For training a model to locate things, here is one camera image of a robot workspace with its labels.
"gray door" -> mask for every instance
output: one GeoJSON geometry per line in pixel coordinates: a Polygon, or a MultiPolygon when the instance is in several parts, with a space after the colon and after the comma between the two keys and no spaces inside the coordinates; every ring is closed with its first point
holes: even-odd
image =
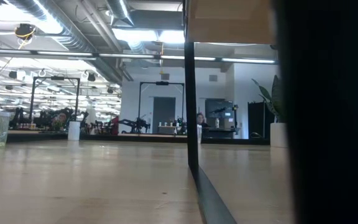
{"type": "MultiPolygon", "coordinates": [[[[162,125],[164,125],[164,122],[167,122],[167,125],[170,125],[170,123],[173,122],[175,119],[175,105],[175,97],[154,97],[153,133],[158,133],[159,122],[161,122],[162,125]]],[[[168,134],[169,130],[161,129],[160,133],[168,134]]]]}

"black frame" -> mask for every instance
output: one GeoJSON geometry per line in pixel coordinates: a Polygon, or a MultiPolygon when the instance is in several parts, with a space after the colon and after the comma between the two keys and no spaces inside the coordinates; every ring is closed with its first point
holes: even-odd
{"type": "MultiPolygon", "coordinates": [[[[155,84],[155,85],[159,85],[158,84],[159,82],[140,82],[139,84],[139,106],[138,106],[138,109],[137,109],[137,117],[140,118],[140,101],[142,99],[142,85],[143,84],[155,84]]],[[[181,118],[183,120],[183,112],[184,112],[184,108],[183,108],[183,105],[184,105],[184,101],[185,101],[185,84],[184,83],[170,83],[170,82],[164,82],[166,83],[167,85],[181,85],[182,87],[182,92],[181,92],[181,118]]]]}
{"type": "Polygon", "coordinates": [[[67,77],[34,77],[32,81],[32,90],[31,90],[31,102],[30,102],[30,115],[29,119],[32,119],[32,110],[34,107],[34,94],[35,94],[35,88],[38,87],[35,81],[38,79],[50,79],[50,80],[77,80],[77,91],[76,91],[76,98],[75,98],[75,121],[77,120],[77,111],[78,111],[78,95],[80,94],[80,78],[67,78],[67,77]]]}

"white wall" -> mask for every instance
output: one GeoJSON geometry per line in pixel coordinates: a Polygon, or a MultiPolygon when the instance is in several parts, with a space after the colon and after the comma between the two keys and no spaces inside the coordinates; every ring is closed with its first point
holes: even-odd
{"type": "Polygon", "coordinates": [[[262,98],[259,96],[260,90],[251,79],[257,80],[271,94],[273,78],[277,74],[277,66],[238,63],[232,67],[234,69],[234,88],[231,86],[232,82],[226,82],[226,97],[230,100],[230,90],[233,89],[234,103],[239,106],[237,122],[241,127],[236,138],[248,139],[248,103],[262,102],[262,98]]]}
{"type": "MultiPolygon", "coordinates": [[[[134,78],[134,82],[122,83],[122,99],[121,99],[121,119],[135,120],[138,114],[139,107],[139,83],[140,82],[157,82],[160,81],[160,68],[148,68],[146,70],[129,67],[127,71],[134,78]]],[[[184,83],[185,69],[184,68],[164,68],[164,73],[170,74],[169,82],[184,83]]],[[[206,98],[225,98],[226,77],[224,73],[220,72],[218,68],[197,68],[196,69],[196,97],[197,107],[200,112],[205,113],[205,99],[206,98]],[[218,82],[209,82],[209,75],[218,75],[218,82]]],[[[156,86],[156,85],[142,85],[142,96],[140,105],[140,115],[146,114],[146,122],[153,123],[153,106],[154,97],[175,97],[175,118],[181,117],[182,109],[182,93],[180,85],[156,86]]],[[[183,117],[186,118],[186,101],[183,104],[183,117]]],[[[119,126],[119,131],[130,131],[128,126],[119,126]]]]}

